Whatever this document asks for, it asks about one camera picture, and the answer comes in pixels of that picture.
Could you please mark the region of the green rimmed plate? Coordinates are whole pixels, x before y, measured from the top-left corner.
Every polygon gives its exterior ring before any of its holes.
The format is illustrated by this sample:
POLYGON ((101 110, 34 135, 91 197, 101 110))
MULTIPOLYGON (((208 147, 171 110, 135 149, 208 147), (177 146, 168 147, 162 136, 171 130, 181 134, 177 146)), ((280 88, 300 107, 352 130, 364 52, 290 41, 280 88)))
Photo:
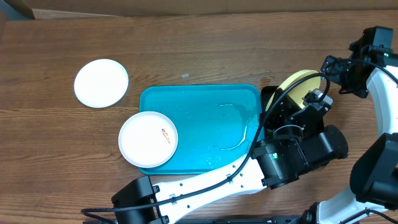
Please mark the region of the green rimmed plate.
MULTIPOLYGON (((317 73, 317 71, 315 71, 315 70, 301 70, 301 71, 295 72, 293 75, 288 77, 279 86, 277 86, 275 90, 271 91, 271 98, 265 104, 265 106, 266 106, 265 110, 267 111, 271 107, 271 103, 273 102, 273 100, 277 99, 277 96, 276 96, 277 90, 285 91, 286 89, 288 89, 288 87, 292 86, 295 82, 302 80, 310 75, 314 75, 316 73, 317 73)), ((293 111, 299 111, 301 109, 304 109, 303 97, 309 91, 312 91, 319 87, 320 87, 320 77, 314 77, 314 78, 308 79, 308 80, 304 81, 303 83, 299 84, 298 86, 296 86, 293 90, 291 90, 284 99, 286 100, 286 103, 290 103, 290 105, 292 106, 291 109, 293 111)))

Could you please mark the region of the pink rimmed white plate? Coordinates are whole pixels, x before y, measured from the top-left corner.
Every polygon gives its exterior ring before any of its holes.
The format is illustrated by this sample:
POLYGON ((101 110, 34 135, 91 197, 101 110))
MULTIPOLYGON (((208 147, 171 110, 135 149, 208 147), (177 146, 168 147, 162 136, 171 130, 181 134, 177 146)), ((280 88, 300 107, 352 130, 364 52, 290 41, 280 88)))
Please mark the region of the pink rimmed white plate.
POLYGON ((122 125, 118 146, 130 164, 141 168, 158 167, 165 164, 177 149, 177 128, 162 113, 140 112, 122 125))

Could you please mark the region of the mint rimmed white plate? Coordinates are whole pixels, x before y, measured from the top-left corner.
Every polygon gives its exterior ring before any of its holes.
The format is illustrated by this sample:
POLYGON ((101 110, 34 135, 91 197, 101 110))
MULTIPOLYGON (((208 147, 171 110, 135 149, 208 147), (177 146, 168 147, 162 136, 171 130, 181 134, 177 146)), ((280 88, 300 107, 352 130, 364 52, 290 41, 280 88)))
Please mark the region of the mint rimmed white plate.
POLYGON ((105 108, 117 103, 128 86, 127 70, 119 62, 104 58, 89 62, 78 71, 73 90, 84 105, 105 108))

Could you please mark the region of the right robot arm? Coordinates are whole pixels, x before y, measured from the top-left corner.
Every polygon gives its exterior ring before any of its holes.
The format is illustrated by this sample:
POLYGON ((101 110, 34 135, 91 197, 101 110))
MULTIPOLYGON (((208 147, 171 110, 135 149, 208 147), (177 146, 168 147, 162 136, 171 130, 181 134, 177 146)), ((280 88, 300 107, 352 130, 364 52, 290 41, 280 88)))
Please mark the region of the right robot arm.
POLYGON ((314 203, 297 223, 359 223, 397 210, 397 54, 391 49, 393 30, 375 26, 350 43, 349 58, 327 56, 321 72, 340 85, 339 93, 371 96, 378 139, 356 161, 349 187, 333 198, 314 203))

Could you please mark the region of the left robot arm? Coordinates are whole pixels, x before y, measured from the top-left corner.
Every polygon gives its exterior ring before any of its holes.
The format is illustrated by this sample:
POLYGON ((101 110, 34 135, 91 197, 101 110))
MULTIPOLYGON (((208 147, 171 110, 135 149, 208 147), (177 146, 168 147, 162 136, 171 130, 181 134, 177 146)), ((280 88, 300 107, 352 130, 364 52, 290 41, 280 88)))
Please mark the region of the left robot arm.
POLYGON ((309 92, 300 108, 288 91, 277 89, 259 118, 248 152, 234 162, 176 182, 133 180, 111 201, 119 223, 175 223, 190 212, 226 197, 278 188, 348 155, 345 137, 325 126, 326 94, 309 92))

